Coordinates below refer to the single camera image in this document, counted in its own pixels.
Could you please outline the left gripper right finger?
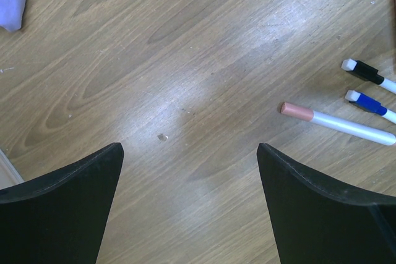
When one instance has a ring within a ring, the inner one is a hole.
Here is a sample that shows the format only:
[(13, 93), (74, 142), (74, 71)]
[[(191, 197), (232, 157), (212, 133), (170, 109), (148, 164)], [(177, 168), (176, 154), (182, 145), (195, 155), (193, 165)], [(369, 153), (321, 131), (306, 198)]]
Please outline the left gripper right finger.
[(281, 263), (395, 263), (395, 197), (257, 149)]

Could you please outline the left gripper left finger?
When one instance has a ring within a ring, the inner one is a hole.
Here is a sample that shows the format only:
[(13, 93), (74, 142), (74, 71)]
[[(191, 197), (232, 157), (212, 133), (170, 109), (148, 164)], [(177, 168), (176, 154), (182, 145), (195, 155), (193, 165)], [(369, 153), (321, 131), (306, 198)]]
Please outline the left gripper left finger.
[(123, 165), (112, 143), (1, 190), (1, 263), (96, 263)]

